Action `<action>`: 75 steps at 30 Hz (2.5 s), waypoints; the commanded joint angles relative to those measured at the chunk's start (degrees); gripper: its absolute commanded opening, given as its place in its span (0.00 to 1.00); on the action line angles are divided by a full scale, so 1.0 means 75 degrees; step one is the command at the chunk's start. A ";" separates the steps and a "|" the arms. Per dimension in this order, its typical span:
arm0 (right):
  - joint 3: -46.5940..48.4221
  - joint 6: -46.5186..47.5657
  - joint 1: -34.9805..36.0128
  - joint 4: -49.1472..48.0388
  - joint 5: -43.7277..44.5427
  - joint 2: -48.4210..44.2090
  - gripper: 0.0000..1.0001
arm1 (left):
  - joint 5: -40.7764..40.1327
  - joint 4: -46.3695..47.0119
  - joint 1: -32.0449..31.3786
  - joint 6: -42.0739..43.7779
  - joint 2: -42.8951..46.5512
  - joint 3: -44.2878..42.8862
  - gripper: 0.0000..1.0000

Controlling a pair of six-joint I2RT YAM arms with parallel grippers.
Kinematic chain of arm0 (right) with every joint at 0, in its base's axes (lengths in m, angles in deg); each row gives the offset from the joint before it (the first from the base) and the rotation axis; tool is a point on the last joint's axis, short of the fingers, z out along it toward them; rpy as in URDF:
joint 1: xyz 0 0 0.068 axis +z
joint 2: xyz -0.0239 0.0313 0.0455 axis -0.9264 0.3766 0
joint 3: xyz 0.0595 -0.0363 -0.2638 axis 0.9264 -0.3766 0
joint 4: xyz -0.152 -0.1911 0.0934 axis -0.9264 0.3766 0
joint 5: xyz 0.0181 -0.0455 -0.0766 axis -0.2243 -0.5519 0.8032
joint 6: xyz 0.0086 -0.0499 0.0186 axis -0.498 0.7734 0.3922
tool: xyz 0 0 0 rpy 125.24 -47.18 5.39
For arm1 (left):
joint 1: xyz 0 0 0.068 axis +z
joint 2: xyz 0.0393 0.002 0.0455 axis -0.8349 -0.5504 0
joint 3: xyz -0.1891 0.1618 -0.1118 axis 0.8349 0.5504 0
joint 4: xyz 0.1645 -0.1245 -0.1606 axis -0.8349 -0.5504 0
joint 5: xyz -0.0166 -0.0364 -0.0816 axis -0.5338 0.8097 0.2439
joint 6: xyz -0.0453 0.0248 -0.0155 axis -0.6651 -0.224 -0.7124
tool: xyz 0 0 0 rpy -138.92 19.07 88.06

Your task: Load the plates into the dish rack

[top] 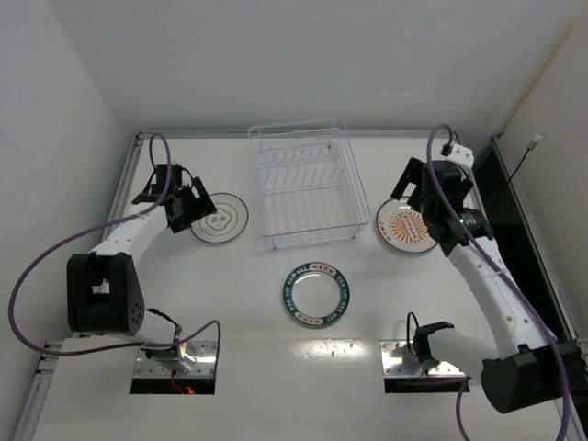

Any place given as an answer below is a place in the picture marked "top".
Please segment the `white plate with orange sunburst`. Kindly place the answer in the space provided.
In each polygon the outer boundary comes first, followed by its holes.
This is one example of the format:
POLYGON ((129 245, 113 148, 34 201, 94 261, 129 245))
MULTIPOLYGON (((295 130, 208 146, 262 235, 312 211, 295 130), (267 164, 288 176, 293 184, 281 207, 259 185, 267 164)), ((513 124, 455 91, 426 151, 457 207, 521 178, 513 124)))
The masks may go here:
POLYGON ((392 248, 407 254, 422 254, 437 247, 430 237, 422 215, 412 209, 407 198, 389 198, 379 207, 376 229, 392 248))

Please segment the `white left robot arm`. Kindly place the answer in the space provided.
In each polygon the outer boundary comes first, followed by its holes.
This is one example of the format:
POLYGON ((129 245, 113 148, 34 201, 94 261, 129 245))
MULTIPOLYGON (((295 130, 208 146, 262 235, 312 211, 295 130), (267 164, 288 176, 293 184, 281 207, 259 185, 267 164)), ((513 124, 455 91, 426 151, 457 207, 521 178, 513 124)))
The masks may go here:
POLYGON ((186 184, 181 166, 157 166, 145 189, 131 202, 131 219, 87 254, 68 260, 70 329, 121 336, 139 343, 147 358, 173 373, 192 371, 195 347, 183 342, 181 326, 169 315, 146 306, 137 266, 162 232, 182 232, 215 211, 199 178, 186 184))

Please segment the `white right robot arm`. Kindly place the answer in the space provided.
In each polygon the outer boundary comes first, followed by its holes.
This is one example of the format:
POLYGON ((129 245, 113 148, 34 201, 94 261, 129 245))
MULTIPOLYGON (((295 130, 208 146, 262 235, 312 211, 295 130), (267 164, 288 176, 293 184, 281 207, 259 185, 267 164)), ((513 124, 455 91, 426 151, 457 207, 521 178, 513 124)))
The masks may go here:
POLYGON ((419 326, 410 345, 420 363, 448 361, 481 383, 499 413, 547 401, 562 401, 571 414, 570 385, 582 376, 581 352, 573 341, 558 342, 520 293, 482 213, 464 206, 472 187, 463 167, 450 161, 429 164, 412 158, 391 193, 408 199, 445 257, 466 281, 491 329, 487 346, 461 334, 450 322, 419 326))

